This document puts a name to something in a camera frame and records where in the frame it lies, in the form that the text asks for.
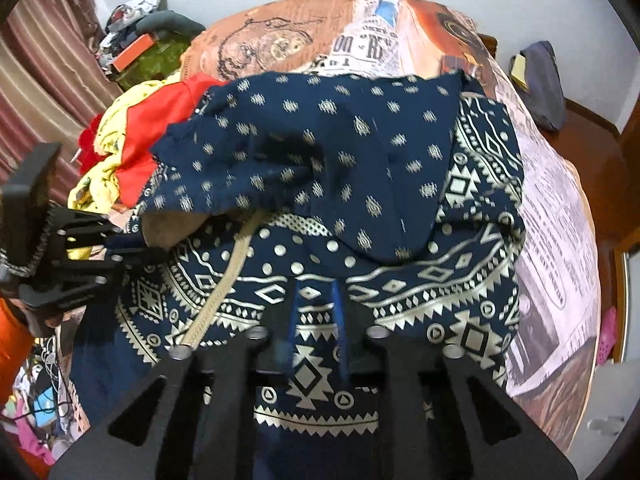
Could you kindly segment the yellow printed garment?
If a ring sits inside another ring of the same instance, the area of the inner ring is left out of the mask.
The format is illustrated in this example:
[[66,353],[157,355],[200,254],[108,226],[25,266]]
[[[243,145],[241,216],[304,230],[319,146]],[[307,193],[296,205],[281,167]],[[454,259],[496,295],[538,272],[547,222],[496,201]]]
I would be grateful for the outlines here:
[[175,72],[163,80],[143,81],[124,92],[107,107],[96,129],[96,136],[89,142],[90,148],[103,157],[103,160],[91,166],[70,191],[67,197],[68,208],[94,214],[109,214],[112,211],[120,195],[116,170],[122,163],[128,110],[161,88],[179,80],[179,73]]

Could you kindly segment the striped maroon curtain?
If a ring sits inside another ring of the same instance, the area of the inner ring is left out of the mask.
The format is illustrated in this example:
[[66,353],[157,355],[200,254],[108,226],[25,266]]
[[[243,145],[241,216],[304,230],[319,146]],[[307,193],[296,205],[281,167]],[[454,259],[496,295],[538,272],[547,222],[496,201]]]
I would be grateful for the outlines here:
[[1,180],[39,143],[62,145],[51,188],[78,179],[77,139],[120,95],[94,57],[104,31],[94,0],[18,0],[1,24]]

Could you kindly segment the newspaper print bed cover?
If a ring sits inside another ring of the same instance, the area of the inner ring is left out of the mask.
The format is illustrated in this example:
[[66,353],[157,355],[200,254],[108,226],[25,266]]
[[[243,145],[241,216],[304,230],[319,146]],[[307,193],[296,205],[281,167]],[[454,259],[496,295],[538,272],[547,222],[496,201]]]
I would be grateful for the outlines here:
[[504,80],[485,84],[460,68],[258,74],[240,64],[218,79],[131,88],[102,116],[94,149],[102,162],[70,206],[124,204],[130,233],[166,228],[168,256],[130,272],[82,318],[70,380],[90,424],[183,341],[243,223],[263,210],[201,346],[285,313],[288,379],[257,393],[265,432],[373,431],[374,390],[341,380],[353,304],[396,334],[465,348],[570,446],[591,370],[561,382],[533,358],[560,341],[526,276],[549,237],[541,207],[556,194],[525,171],[544,162],[575,204],[585,197]]

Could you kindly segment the green patterned storage box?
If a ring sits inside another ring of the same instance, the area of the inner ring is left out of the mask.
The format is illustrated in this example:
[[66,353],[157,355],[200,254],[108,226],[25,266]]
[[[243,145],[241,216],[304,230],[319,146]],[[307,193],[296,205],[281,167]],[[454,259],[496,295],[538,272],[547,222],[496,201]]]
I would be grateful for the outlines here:
[[122,91],[148,80],[163,80],[181,66],[181,55],[190,46],[191,40],[177,34],[167,34],[141,53],[121,73],[112,79]]

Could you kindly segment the orange box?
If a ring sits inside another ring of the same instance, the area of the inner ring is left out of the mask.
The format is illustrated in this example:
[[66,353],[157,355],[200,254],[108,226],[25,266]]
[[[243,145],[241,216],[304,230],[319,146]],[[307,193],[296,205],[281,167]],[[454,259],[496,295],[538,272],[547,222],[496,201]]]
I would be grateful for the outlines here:
[[144,34],[134,40],[126,49],[122,50],[119,55],[114,58],[112,70],[121,73],[123,70],[133,63],[140,55],[149,50],[155,44],[154,38],[149,34]]

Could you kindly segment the pink slipper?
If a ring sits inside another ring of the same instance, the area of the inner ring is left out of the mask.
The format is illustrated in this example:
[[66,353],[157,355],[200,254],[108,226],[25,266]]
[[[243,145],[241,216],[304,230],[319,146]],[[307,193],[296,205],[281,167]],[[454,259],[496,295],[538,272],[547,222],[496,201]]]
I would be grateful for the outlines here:
[[597,366],[608,362],[617,342],[617,309],[610,307],[603,315],[599,336],[598,350],[596,355]]

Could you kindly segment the red garment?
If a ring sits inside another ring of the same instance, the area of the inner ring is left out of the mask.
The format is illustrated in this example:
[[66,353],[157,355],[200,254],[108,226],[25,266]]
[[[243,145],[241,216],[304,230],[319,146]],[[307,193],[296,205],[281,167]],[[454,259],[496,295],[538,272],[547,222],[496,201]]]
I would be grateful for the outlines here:
[[[122,163],[116,170],[120,195],[116,204],[132,208],[137,203],[146,182],[156,168],[151,148],[160,140],[168,126],[187,120],[200,102],[204,92],[223,84],[221,80],[196,74],[175,84],[168,84],[127,112],[126,140],[122,150]],[[90,148],[96,136],[100,119],[96,116],[78,140],[80,177],[91,166],[103,160]]]

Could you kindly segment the dark grey bag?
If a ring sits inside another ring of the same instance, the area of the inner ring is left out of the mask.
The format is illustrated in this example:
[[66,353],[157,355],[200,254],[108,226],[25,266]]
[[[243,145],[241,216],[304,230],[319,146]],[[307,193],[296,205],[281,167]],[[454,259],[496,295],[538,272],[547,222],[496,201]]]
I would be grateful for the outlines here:
[[534,123],[549,132],[560,131],[566,103],[552,44],[537,41],[512,56],[509,76]]

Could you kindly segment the navy patterned zip hoodie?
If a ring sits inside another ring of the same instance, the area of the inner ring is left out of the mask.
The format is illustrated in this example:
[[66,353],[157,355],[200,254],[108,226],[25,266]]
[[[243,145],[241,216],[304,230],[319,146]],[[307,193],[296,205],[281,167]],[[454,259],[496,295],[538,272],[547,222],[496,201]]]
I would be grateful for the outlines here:
[[475,79],[264,73],[207,90],[152,155],[126,230],[154,214],[180,229],[163,263],[82,318],[70,378],[91,425],[180,344],[256,211],[202,339],[223,346],[296,284],[288,380],[256,391],[256,478],[373,477],[378,390],[342,383],[334,282],[373,323],[455,344],[506,381],[524,171],[508,111]]

